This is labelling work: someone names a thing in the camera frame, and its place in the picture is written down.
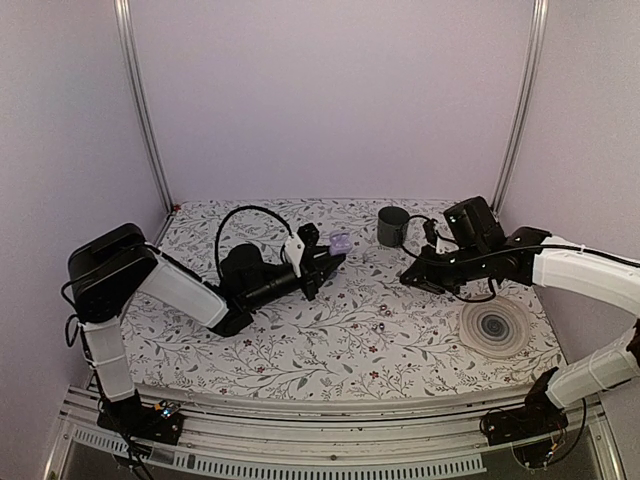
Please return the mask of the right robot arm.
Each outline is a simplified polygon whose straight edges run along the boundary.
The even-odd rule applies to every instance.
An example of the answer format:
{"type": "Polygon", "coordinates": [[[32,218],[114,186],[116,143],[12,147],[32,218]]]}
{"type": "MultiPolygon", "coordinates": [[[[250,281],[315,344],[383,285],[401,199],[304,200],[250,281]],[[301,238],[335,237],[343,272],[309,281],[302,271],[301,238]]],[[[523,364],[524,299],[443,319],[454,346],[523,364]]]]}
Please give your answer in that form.
{"type": "MultiPolygon", "coordinates": [[[[570,243],[550,232],[521,227],[505,235],[486,200],[473,197],[448,208],[444,219],[454,249],[441,247],[432,220],[427,243],[400,276],[403,285],[436,295],[457,294],[474,280],[503,280],[574,292],[639,314],[639,263],[570,243]]],[[[615,388],[639,375],[639,328],[564,367],[544,372],[523,406],[487,413],[480,430],[500,445],[567,427],[565,409],[578,400],[615,388]]]]}

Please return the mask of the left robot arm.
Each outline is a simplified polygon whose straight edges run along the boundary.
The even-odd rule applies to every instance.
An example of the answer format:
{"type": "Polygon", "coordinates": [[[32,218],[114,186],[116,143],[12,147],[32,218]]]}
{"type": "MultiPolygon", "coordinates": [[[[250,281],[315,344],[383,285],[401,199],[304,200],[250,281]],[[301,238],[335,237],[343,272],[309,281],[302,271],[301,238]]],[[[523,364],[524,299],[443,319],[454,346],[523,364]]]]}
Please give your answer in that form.
{"type": "Polygon", "coordinates": [[[234,247],[220,264],[217,285],[157,247],[134,224],[124,224],[74,251],[61,295],[73,308],[65,327],[68,344],[80,341],[94,370],[102,409],[98,424],[124,438],[175,444],[184,417],[176,405],[142,403],[121,337],[121,314],[137,293],[146,294],[221,337],[248,327],[253,313],[296,291],[312,301],[345,261],[318,242],[309,223],[290,234],[284,261],[271,264],[249,243],[234,247]]]}

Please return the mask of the light purple round earbud case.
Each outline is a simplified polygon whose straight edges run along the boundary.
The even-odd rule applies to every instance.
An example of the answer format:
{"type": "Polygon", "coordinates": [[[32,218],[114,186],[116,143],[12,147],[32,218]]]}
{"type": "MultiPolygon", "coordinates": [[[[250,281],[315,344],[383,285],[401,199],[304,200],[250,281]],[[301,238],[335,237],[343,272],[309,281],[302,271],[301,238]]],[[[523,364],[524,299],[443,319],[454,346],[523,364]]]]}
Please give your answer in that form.
{"type": "Polygon", "coordinates": [[[332,256],[348,254],[353,248],[348,232],[332,232],[329,235],[329,243],[329,253],[332,256]]]}

